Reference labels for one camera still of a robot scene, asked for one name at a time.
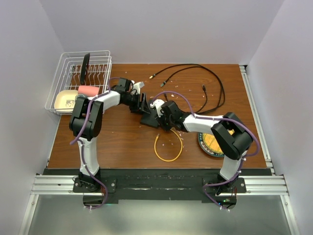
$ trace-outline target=black cable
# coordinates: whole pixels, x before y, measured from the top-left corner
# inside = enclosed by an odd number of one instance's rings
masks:
[[[184,66],[184,65],[198,65],[198,64],[179,64],[179,65],[172,65],[172,66],[169,66],[169,67],[166,67],[165,69],[162,69],[161,71],[153,74],[152,76],[150,76],[150,79],[154,78],[155,76],[157,76],[159,73],[167,70],[167,69],[170,69],[170,68],[173,68],[173,67],[177,67],[177,66]]]
[[[205,95],[205,102],[204,102],[204,104],[202,105],[202,107],[199,108],[199,110],[196,111],[196,114],[199,114],[200,111],[201,111],[201,110],[206,106],[206,104],[207,104],[207,93],[206,93],[205,85],[202,85],[202,89],[203,89],[204,95]]]
[[[201,106],[201,108],[199,110],[195,111],[196,114],[198,114],[205,107],[205,105],[207,104],[207,100],[208,100],[205,85],[202,85],[202,89],[203,89],[204,95],[205,95],[205,102],[204,102],[204,104]],[[166,101],[168,101],[166,93],[164,93],[164,98],[165,98]]]
[[[219,82],[219,85],[220,85],[220,95],[219,95],[219,101],[218,101],[218,104],[217,104],[216,107],[214,107],[214,108],[212,108],[212,109],[209,109],[209,110],[205,110],[205,111],[203,111],[203,112],[200,112],[200,111],[204,108],[204,106],[207,104],[207,93],[206,93],[206,90],[205,90],[205,86],[203,85],[203,86],[202,86],[202,89],[203,89],[203,91],[204,91],[204,93],[205,93],[205,103],[204,103],[204,105],[203,105],[198,111],[196,111],[195,113],[196,113],[196,114],[199,114],[199,115],[208,114],[208,113],[210,113],[210,112],[212,112],[212,111],[217,110],[217,109],[220,108],[221,106],[223,106],[223,105],[225,104],[225,90],[224,90],[222,81],[220,80],[220,78],[219,78],[212,70],[210,70],[210,69],[208,69],[208,68],[206,68],[206,67],[204,67],[204,66],[202,66],[202,65],[199,65],[199,64],[179,64],[179,65],[172,65],[172,66],[166,67],[166,68],[162,69],[161,71],[159,71],[159,72],[153,74],[153,75],[150,77],[150,79],[151,79],[151,78],[154,78],[154,77],[157,76],[159,73],[161,73],[161,72],[163,72],[163,71],[165,71],[165,70],[167,70],[167,69],[170,69],[170,68],[173,68],[173,67],[177,67],[177,66],[184,66],[184,65],[196,65],[196,66],[187,67],[187,68],[183,68],[183,69],[181,69],[181,70],[176,71],[175,73],[173,73],[171,76],[169,76],[168,79],[166,79],[166,80],[161,84],[161,87],[163,87],[163,86],[164,86],[175,74],[177,74],[178,72],[181,72],[181,71],[184,71],[184,70],[187,70],[187,69],[202,68],[202,69],[205,69],[206,71],[208,71],[209,73],[213,74],[213,75],[216,77],[216,79],[217,79],[217,81]]]

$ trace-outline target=metal frame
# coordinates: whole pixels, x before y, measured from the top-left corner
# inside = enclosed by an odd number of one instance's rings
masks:
[[[264,138],[264,133],[259,120],[258,112],[254,103],[252,92],[249,85],[248,76],[244,66],[239,66],[243,77],[246,93],[250,102],[253,118],[257,127],[261,147],[266,160],[267,168],[271,169],[272,176],[242,176],[245,179],[247,193],[240,195],[280,195],[282,205],[285,210],[286,218],[292,235],[299,235],[300,231],[296,224],[295,216],[291,208],[288,188],[283,176],[276,176],[268,152],[268,147]],[[74,193],[74,175],[37,175],[33,184],[30,199],[22,222],[20,235],[26,235],[29,231],[31,221],[37,205],[39,195],[82,195]],[[84,193],[84,195],[101,195],[100,193]]]
[[[74,193],[75,175],[38,175],[35,178],[31,195],[90,195],[101,196],[100,192]],[[245,179],[247,193],[237,195],[288,195],[283,176],[241,176]],[[219,196],[230,196],[221,193]]]

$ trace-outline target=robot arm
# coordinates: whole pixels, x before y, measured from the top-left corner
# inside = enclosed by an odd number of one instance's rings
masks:
[[[229,118],[241,122],[234,113],[225,116],[190,115],[179,109],[174,101],[157,99],[151,104],[157,112],[157,120],[164,130],[172,127],[184,132],[204,132],[214,135],[225,154],[219,173],[220,181],[230,180],[238,171],[242,156],[252,144],[252,137],[239,125],[221,120]]]
[[[79,137],[78,146],[80,151],[81,166],[78,184],[84,184],[90,191],[97,190],[99,185],[89,175],[90,173],[100,179],[100,167],[97,160],[97,136],[101,131],[102,115],[110,107],[119,104],[128,105],[132,113],[143,113],[147,109],[145,94],[140,94],[143,82],[134,83],[131,80],[120,78],[119,83],[113,86],[110,91],[95,97],[78,97],[71,115],[69,128],[77,137],[86,121],[85,114],[88,112],[88,105],[91,103],[88,121]]]

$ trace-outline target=glass panel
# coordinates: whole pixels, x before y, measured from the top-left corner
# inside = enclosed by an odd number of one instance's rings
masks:
[[[121,200],[84,208],[81,195],[39,197],[30,235],[289,235],[280,196],[241,196],[230,211],[200,201]]]

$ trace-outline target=round coaster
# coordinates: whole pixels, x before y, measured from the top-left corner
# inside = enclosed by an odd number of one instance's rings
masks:
[[[217,158],[223,158],[224,153],[221,150],[219,144],[217,143],[214,135],[210,135],[207,133],[199,133],[198,134],[198,141],[201,148],[209,155]]]

